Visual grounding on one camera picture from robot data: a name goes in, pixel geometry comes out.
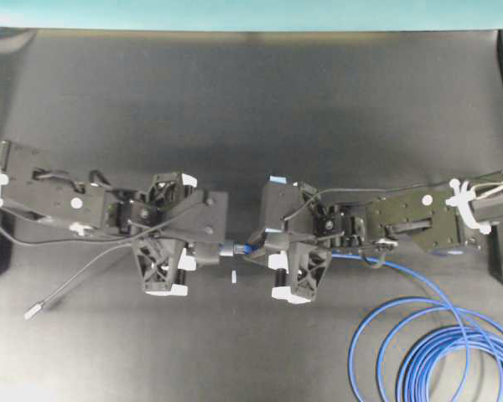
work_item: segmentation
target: black work surface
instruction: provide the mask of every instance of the black work surface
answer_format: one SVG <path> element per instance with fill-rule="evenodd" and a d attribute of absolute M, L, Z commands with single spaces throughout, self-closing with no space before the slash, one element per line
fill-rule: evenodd
<path fill-rule="evenodd" d="M 0 52 L 0 138 L 55 152 L 79 177 L 99 168 L 146 188 L 182 170 L 230 193 L 228 236 L 255 228 L 271 173 L 319 188 L 395 187 L 503 168 L 496 33 L 198 34 L 39 31 Z M 62 235 L 18 224 L 24 239 Z M 238 259 L 189 275 L 189 296 L 142 294 L 130 255 L 110 255 L 30 322 L 23 312 L 98 250 L 13 248 L 0 275 L 0 400 L 349 401 L 346 355 L 370 309 L 424 295 L 396 272 L 335 261 L 310 305 L 270 297 L 272 272 Z M 484 255 L 392 257 L 463 307 L 503 324 L 503 286 Z M 231 270 L 238 282 L 231 284 Z M 362 339 L 356 372 L 377 400 L 374 353 L 403 311 Z M 403 331 L 409 346 L 448 316 Z M 464 360 L 434 378 L 446 400 Z M 462 400 L 495 397 L 494 364 L 474 354 Z"/>

